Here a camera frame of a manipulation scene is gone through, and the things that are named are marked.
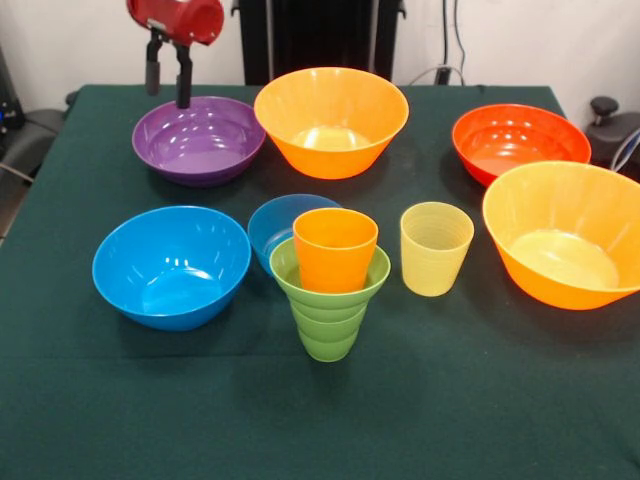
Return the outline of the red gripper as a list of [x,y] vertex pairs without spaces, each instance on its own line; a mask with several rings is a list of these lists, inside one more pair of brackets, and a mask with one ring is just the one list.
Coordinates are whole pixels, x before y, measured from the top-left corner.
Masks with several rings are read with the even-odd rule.
[[222,3],[218,0],[128,0],[126,5],[131,18],[141,27],[151,30],[146,46],[147,94],[157,96],[160,90],[158,53],[163,46],[163,35],[175,43],[180,65],[176,80],[176,106],[188,109],[193,73],[189,46],[193,43],[208,46],[218,38],[224,24]]

